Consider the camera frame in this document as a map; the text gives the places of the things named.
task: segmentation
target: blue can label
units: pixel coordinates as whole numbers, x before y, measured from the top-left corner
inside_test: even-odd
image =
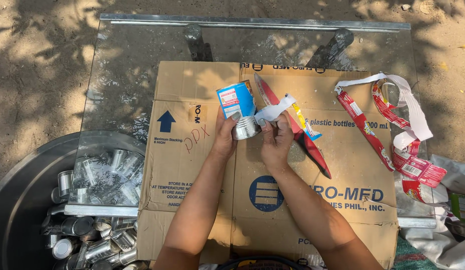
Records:
[[[218,89],[216,93],[226,118],[235,112],[240,112],[243,117],[254,116],[256,113],[256,103],[249,80]]]

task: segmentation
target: left hand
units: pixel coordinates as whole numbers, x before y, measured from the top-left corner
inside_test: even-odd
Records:
[[[241,113],[237,111],[228,117],[228,119],[224,119],[223,109],[219,106],[216,119],[216,137],[211,148],[211,154],[217,155],[219,158],[225,158],[226,160],[233,155],[236,150],[237,141],[233,140],[231,132],[240,117]]]

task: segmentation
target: gray nail polish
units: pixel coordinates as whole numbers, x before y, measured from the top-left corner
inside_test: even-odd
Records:
[[[259,120],[257,120],[257,123],[258,123],[260,126],[263,126],[263,127],[266,126],[266,120],[264,120],[264,119],[259,119]]]
[[[241,113],[238,112],[238,111],[235,112],[235,113],[231,116],[231,118],[232,118],[233,120],[238,120],[239,117],[241,117]]]

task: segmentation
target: dirt ground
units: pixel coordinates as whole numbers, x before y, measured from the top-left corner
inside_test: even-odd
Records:
[[[410,23],[421,106],[434,134],[428,153],[465,162],[465,48],[458,48],[465,0],[421,3],[0,0],[0,180],[39,146],[80,130],[100,13]]]

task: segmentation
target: metal table frame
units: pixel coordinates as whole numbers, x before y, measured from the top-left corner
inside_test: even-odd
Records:
[[[184,27],[188,24],[197,24],[203,28],[238,28],[238,29],[274,29],[274,30],[299,30],[299,31],[336,31],[340,28],[349,29],[352,32],[366,33],[398,33],[400,30],[410,30],[409,23],[397,22],[369,22],[369,21],[320,21],[320,20],[291,20],[291,19],[263,19],[263,18],[222,18],[222,17],[197,17],[197,16],[171,16],[171,15],[143,15],[143,14],[101,14],[100,21],[109,21],[112,25],[137,25],[137,26],[163,26]],[[420,156],[424,159],[426,146],[420,147]],[[67,205],[65,213],[68,215],[89,216],[124,216],[137,217],[137,207],[124,206],[93,206],[93,205]],[[398,217],[399,226],[402,228],[435,228],[434,218]]]

